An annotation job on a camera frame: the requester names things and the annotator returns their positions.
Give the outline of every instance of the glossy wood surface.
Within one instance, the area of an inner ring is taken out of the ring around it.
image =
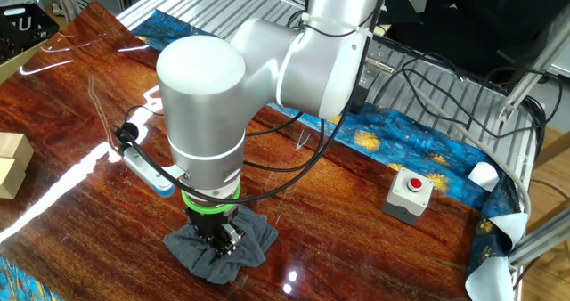
[[[107,144],[128,108],[159,104],[157,57],[92,3],[0,85],[0,130],[36,151],[17,199],[0,200],[0,255],[66,300],[468,299],[477,212],[434,192],[413,226],[384,215],[395,171],[338,143],[281,195],[248,205],[280,233],[264,264],[225,286],[193,277],[162,244],[186,222],[179,192],[161,199]],[[143,148],[171,164],[163,119],[135,115],[148,119]],[[286,120],[265,108],[248,130]],[[318,137],[296,123],[247,139],[246,159],[296,166]],[[290,177],[245,167],[243,197]]]

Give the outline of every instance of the emergency stop button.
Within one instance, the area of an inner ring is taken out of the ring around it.
[[[415,177],[408,181],[408,189],[413,192],[421,190],[421,185],[421,180]]]

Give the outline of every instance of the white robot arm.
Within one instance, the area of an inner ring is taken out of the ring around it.
[[[220,253],[232,253],[239,241],[231,224],[237,212],[208,198],[239,196],[248,122],[270,102],[334,118],[354,88],[379,0],[309,3],[302,30],[248,20],[231,43],[185,37],[159,56],[159,88],[175,162],[167,171],[193,189],[183,198],[204,235],[225,233],[221,241],[230,244],[216,247]],[[168,180],[153,178],[156,170],[138,154],[125,150],[129,167],[159,193],[174,189]]]

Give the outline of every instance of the crumpled towel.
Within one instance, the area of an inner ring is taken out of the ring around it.
[[[265,252],[279,234],[267,223],[267,216],[260,216],[243,206],[238,206],[238,210],[233,223],[245,232],[245,236],[230,256],[218,256],[196,233],[190,220],[182,229],[168,234],[163,242],[197,277],[215,284],[232,282],[242,266],[257,267],[265,262]]]

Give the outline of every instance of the cable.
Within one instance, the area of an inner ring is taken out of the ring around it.
[[[414,61],[417,60],[423,60],[423,61],[427,61],[430,62],[436,66],[440,66],[440,67],[445,67],[445,68],[451,68],[451,70],[454,72],[455,75],[457,75],[457,77],[461,80],[464,79],[464,77],[468,77],[470,80],[478,83],[479,85],[481,85],[482,87],[479,89],[479,92],[477,94],[476,97],[476,101],[474,103],[473,106],[473,110],[471,111],[471,117],[475,116],[475,110],[476,110],[476,106],[479,102],[479,99],[481,97],[481,94],[483,93],[483,87],[487,87],[490,88],[492,90],[494,90],[495,92],[498,92],[500,94],[503,94],[505,96],[509,95],[509,91],[507,91],[506,89],[504,89],[502,86],[509,84],[509,82],[505,82],[505,83],[493,83],[490,81],[490,77],[492,77],[496,72],[501,71],[501,70],[520,70],[520,71],[529,71],[529,70],[525,70],[525,69],[514,69],[514,68],[499,68],[494,70],[493,72],[491,72],[486,78],[481,79],[479,77],[477,77],[474,74],[471,74],[463,69],[459,69],[457,68],[451,61],[449,61],[448,59],[446,59],[445,57],[443,57],[442,55],[438,54],[438,53],[417,53],[415,51],[413,51],[411,48],[409,48],[408,46],[405,45],[401,45],[399,47],[402,47],[403,49],[405,49],[408,53],[414,54],[415,58],[407,61],[406,63],[404,63],[404,65],[402,66],[402,68],[404,69],[407,65],[413,63]],[[439,60],[442,60],[444,62],[440,62],[440,61],[435,61],[433,58],[437,58]],[[417,75],[419,75],[420,77],[422,77],[424,80],[426,80],[429,84],[431,84],[435,89],[439,90],[440,92],[446,94],[453,102],[455,102],[456,104],[459,105],[459,103],[457,102],[457,100],[455,98],[453,98],[451,95],[449,95],[446,91],[442,90],[441,88],[439,88],[439,86],[436,86],[435,84],[433,84],[433,82],[431,82],[429,79],[425,78],[424,76],[422,76],[420,73],[416,72]],[[561,87],[561,82],[559,81],[559,79],[557,77],[555,77],[554,79],[556,79],[558,81],[558,87]],[[377,96],[375,102],[378,102],[378,98],[380,97],[380,95]],[[546,134],[546,124],[548,123],[548,121],[546,121],[546,113],[544,112],[544,108],[542,107],[542,105],[536,101],[533,97],[531,96],[526,96],[524,98],[523,101],[521,101],[521,106],[523,108],[525,108],[529,114],[531,115],[531,117],[533,118],[533,127],[535,127],[536,131],[536,151],[534,153],[534,156],[536,158],[538,158],[541,149],[542,149],[542,144],[544,142],[544,136]],[[471,122],[473,121],[472,118],[469,117],[469,121],[467,123],[467,126],[471,126]]]
[[[492,136],[492,137],[494,137],[494,138],[500,139],[500,138],[503,138],[503,137],[507,137],[507,136],[510,136],[510,135],[519,133],[519,132],[534,130],[534,129],[536,129],[536,128],[546,126],[546,125],[552,120],[552,118],[554,118],[554,115],[556,114],[556,112],[557,112],[557,110],[558,110],[558,106],[559,106],[559,104],[560,104],[560,101],[562,100],[563,87],[562,87],[562,82],[560,81],[560,79],[559,79],[558,77],[556,77],[556,76],[550,74],[550,73],[542,73],[542,72],[535,71],[535,70],[532,70],[532,69],[498,68],[498,69],[494,69],[494,70],[492,71],[492,73],[493,73],[493,72],[500,71],[500,70],[513,70],[513,71],[519,71],[519,70],[520,70],[520,71],[528,71],[528,72],[530,72],[530,73],[543,74],[543,75],[548,76],[548,77],[553,77],[553,79],[555,79],[555,80],[558,81],[559,92],[558,92],[557,102],[556,102],[556,104],[555,104],[555,106],[554,106],[554,109],[553,109],[553,111],[551,112],[550,116],[549,116],[548,118],[546,118],[546,120],[545,120],[543,123],[541,123],[541,124],[539,124],[539,125],[533,125],[533,126],[529,126],[529,127],[518,128],[518,129],[513,130],[513,131],[510,131],[510,132],[508,132],[508,133],[497,135],[497,134],[491,132],[491,130],[489,130],[489,129],[485,126],[485,124],[483,124],[483,123],[481,123],[479,120],[477,120],[477,119],[475,118],[475,116],[474,116],[472,113],[470,113],[470,112],[467,111],[465,108],[463,108],[463,107],[460,105],[460,103],[459,103],[454,97],[452,97],[447,91],[445,91],[443,88],[437,86],[434,82],[432,82],[431,80],[429,80],[427,77],[421,75],[417,70],[415,70],[415,69],[400,69],[398,72],[395,72],[394,74],[396,74],[396,73],[400,74],[400,73],[399,73],[400,71],[401,71],[401,72],[409,71],[409,72],[411,72],[411,73],[413,73],[413,74],[416,74],[416,75],[419,76],[422,80],[424,80],[425,82],[427,82],[428,84],[430,84],[432,87],[434,87],[436,90],[438,90],[439,92],[441,92],[441,93],[445,94],[446,96],[448,96],[448,97],[450,98],[450,100],[452,100],[452,102],[454,102],[454,103],[460,108],[460,110],[462,110],[463,112],[465,112],[465,114],[467,114],[467,116],[469,116],[469,122],[470,122],[470,121],[473,121],[473,122],[477,123],[477,124],[481,127],[481,129],[483,129],[485,132],[487,132],[490,136]],[[409,81],[409,77],[408,77],[407,75],[405,75],[405,73],[403,73],[403,75],[404,75],[404,77],[406,78],[406,80],[408,80],[408,83],[411,85],[411,81]],[[422,108],[424,108],[424,110],[426,110],[426,109],[425,109],[425,105],[421,104],[421,102],[420,102],[420,105],[422,106]],[[455,123],[459,123],[459,124],[466,125],[465,123],[462,123],[462,122],[460,122],[460,121],[458,122],[456,119],[453,119],[453,118],[441,118],[441,119],[449,120],[449,121],[451,121],[451,122],[455,122]]]
[[[523,270],[523,272],[520,273],[520,275],[519,275],[518,278],[517,278],[517,282],[515,282],[515,285],[513,286],[513,290],[516,290],[516,289],[518,288],[518,283],[520,283],[520,281],[523,279],[523,277],[525,277],[526,273],[528,273],[528,270],[530,270],[530,269],[533,267],[533,265],[535,265],[536,262],[538,262],[538,259],[540,259],[541,256],[543,256],[543,255],[537,256],[533,261],[531,261],[531,262],[525,267],[525,269]]]
[[[537,182],[543,185],[546,185],[548,187],[550,187],[552,190],[557,191],[558,194],[562,195],[565,199],[569,199],[570,198],[570,194],[568,194],[567,191],[564,191],[561,187],[559,187],[558,185],[552,183],[549,180],[545,180],[545,179],[541,179],[541,178],[532,178],[531,182]]]
[[[191,195],[195,196],[198,199],[203,199],[207,202],[212,202],[212,203],[218,203],[218,204],[245,204],[245,203],[250,203],[250,202],[255,202],[261,199],[265,199],[265,198],[269,198],[272,197],[273,195],[279,194],[281,191],[286,190],[287,188],[289,188],[291,185],[293,185],[296,181],[298,181],[301,177],[303,177],[307,172],[309,172],[309,170],[317,163],[317,161],[324,155],[324,153],[329,149],[329,147],[333,144],[334,138],[337,136],[338,131],[340,131],[340,127],[343,125],[343,123],[345,122],[346,116],[348,114],[348,109],[350,108],[350,106],[352,105],[352,102],[354,100],[354,91],[356,89],[353,88],[353,91],[350,94],[350,97],[348,99],[348,102],[346,104],[345,107],[345,111],[343,112],[343,114],[340,116],[340,120],[337,123],[337,126],[335,127],[335,129],[332,131],[332,134],[330,135],[329,140],[327,141],[327,143],[324,145],[324,148],[322,148],[322,150],[319,152],[318,155],[314,156],[311,160],[310,163],[307,165],[307,167],[305,167],[305,169],[301,172],[299,172],[299,174],[295,175],[295,177],[293,177],[291,180],[289,180],[288,182],[286,182],[285,184],[283,184],[282,186],[280,186],[277,189],[274,189],[272,191],[269,191],[265,194],[260,194],[257,195],[255,197],[251,197],[251,198],[247,198],[247,199],[218,199],[218,198],[213,198],[213,197],[209,197],[208,195],[205,195],[203,193],[200,193],[196,190],[194,190],[193,188],[187,186],[184,183],[181,183],[180,181],[178,181],[176,178],[174,178],[171,174],[169,174],[167,171],[165,171],[161,166],[159,166],[158,164],[156,164],[145,152],[144,150],[141,148],[141,146],[136,142],[135,138],[128,132],[123,131],[122,132],[122,136],[124,136],[134,147],[134,149],[136,150],[136,152],[141,156],[142,159],[144,159],[145,162],[147,162],[155,171],[157,171],[157,173],[159,173],[160,175],[164,176],[169,182],[171,182],[174,186],[179,187],[180,189],[186,191],[187,193],[190,193]]]
[[[368,17],[366,17],[366,19],[364,19],[358,26],[361,27],[362,25],[364,25],[364,24],[372,17],[373,14],[374,14],[374,11],[372,11],[372,12],[368,15]],[[297,29],[297,28],[310,28],[310,29],[316,31],[317,33],[319,33],[319,34],[321,34],[321,35],[324,35],[324,36],[326,36],[326,37],[335,37],[335,38],[338,38],[338,37],[347,37],[347,36],[349,36],[349,35],[353,35],[353,34],[356,32],[356,29],[353,29],[353,30],[351,30],[351,31],[349,31],[349,32],[347,32],[347,33],[345,33],[345,34],[334,35],[334,34],[325,33],[325,32],[323,32],[322,30],[317,29],[317,28],[314,28],[313,26],[307,25],[307,24],[301,24],[301,25],[295,26],[295,27],[293,27],[293,28],[291,28],[291,29]]]
[[[390,76],[390,78],[386,81],[386,83],[384,83],[384,85],[380,88],[380,90],[383,90],[386,86],[388,86],[388,85],[392,82],[392,80],[394,80],[394,78],[396,78],[396,77],[399,77],[399,78],[400,78],[400,74],[404,74],[404,72],[405,72],[406,70],[413,70],[413,69],[399,69],[399,70],[397,70],[396,72],[394,72],[394,73],[392,74],[392,76]],[[407,76],[405,76],[405,75],[404,75],[404,77],[405,77],[405,79],[406,79],[406,81],[404,81],[404,83],[405,83],[406,85],[411,85],[411,81],[409,81],[409,78],[408,78]],[[421,100],[419,99],[419,96],[418,96],[418,94],[416,93],[416,90],[415,90],[414,88],[412,88],[411,91],[413,92],[414,96],[415,96],[416,99],[418,100],[419,106],[421,106],[421,108],[422,108],[427,114],[433,116],[434,118],[440,118],[440,119],[444,119],[444,120],[449,120],[449,121],[455,122],[455,123],[457,123],[457,124],[465,125],[465,123],[463,123],[462,121],[460,121],[460,120],[458,120],[458,119],[454,119],[454,118],[448,119],[448,118],[446,118],[446,117],[443,117],[443,116],[440,116],[440,115],[435,114],[434,112],[432,112],[431,110],[429,110],[428,107],[427,107],[423,102],[421,102]],[[380,93],[378,93],[378,94],[376,95],[376,98],[374,99],[374,103],[375,103],[375,104],[378,103],[380,96],[381,96]]]
[[[291,22],[292,22],[299,14],[301,14],[301,13],[303,13],[303,12],[305,12],[305,11],[300,10],[300,11],[293,12],[293,13],[291,14],[291,16],[289,16],[289,19],[287,20],[287,28],[291,28]]]
[[[275,131],[279,131],[280,129],[285,128],[285,127],[290,126],[291,124],[295,123],[295,121],[297,121],[302,115],[303,115],[303,112],[299,112],[294,118],[292,118],[290,121],[283,124],[282,126],[277,126],[274,128],[270,128],[268,130],[260,131],[260,132],[246,133],[246,137],[258,136],[258,135],[269,134],[269,133],[272,133]]]
[[[427,105],[434,108],[441,116],[447,117],[449,120],[452,119],[452,117],[449,114],[447,114],[447,112],[445,112],[444,109],[439,107],[439,105],[437,105],[435,102],[433,102],[427,95],[425,95],[423,92],[421,92],[419,89],[417,89],[416,86],[412,85],[411,82],[408,81],[408,79],[405,79],[404,81],[406,82],[406,84],[408,84],[410,86],[411,89],[416,91],[417,95],[420,98],[424,99],[424,102],[426,102]],[[489,158],[491,158],[513,180],[513,182],[517,186],[519,196],[522,197],[522,199],[525,203],[525,212],[530,216],[531,215],[531,200],[530,200],[530,197],[528,196],[528,191],[526,191],[525,185],[522,183],[522,181],[517,176],[515,171],[513,171],[505,162],[503,162],[501,159],[499,159],[499,157],[497,157],[495,155],[495,153],[493,153],[492,150],[489,150],[489,148],[487,148],[484,144],[479,142],[479,140],[477,140],[477,138],[472,133],[470,133],[468,130],[466,130],[465,127],[463,127],[462,125],[458,124],[457,122],[453,122],[453,121],[451,122],[451,124],[453,124],[453,126],[458,131],[460,131],[472,143],[474,143],[476,145],[476,147],[478,147],[481,151],[485,152],[489,156]]]
[[[243,164],[250,166],[250,167],[255,167],[255,168],[259,168],[259,169],[263,169],[265,171],[271,171],[271,172],[296,172],[300,169],[302,169],[303,167],[306,167],[309,165],[309,163],[311,162],[312,159],[314,159],[317,155],[319,155],[319,152],[321,151],[322,148],[322,144],[324,143],[324,119],[321,119],[321,138],[319,139],[319,145],[317,146],[317,149],[314,151],[313,156],[307,160],[303,165],[300,165],[298,167],[291,167],[291,168],[277,168],[277,167],[265,167],[256,163],[251,163],[248,162],[246,160],[243,161]]]
[[[387,33],[387,30],[386,30],[385,28],[383,28],[382,25],[376,25],[376,27],[378,27],[378,28],[384,30],[384,33],[383,33],[382,35],[384,35],[384,34]]]
[[[150,113],[152,113],[152,114],[154,114],[154,115],[157,115],[157,116],[164,116],[164,114],[160,114],[160,113],[157,113],[157,112],[153,112],[152,110],[150,110],[150,109],[144,107],[144,105],[135,105],[135,106],[133,106],[132,108],[128,109],[128,111],[126,112],[126,114],[125,114],[125,123],[128,121],[128,116],[131,114],[131,111],[134,110],[134,109],[138,109],[138,108],[145,109],[145,110],[149,111]]]

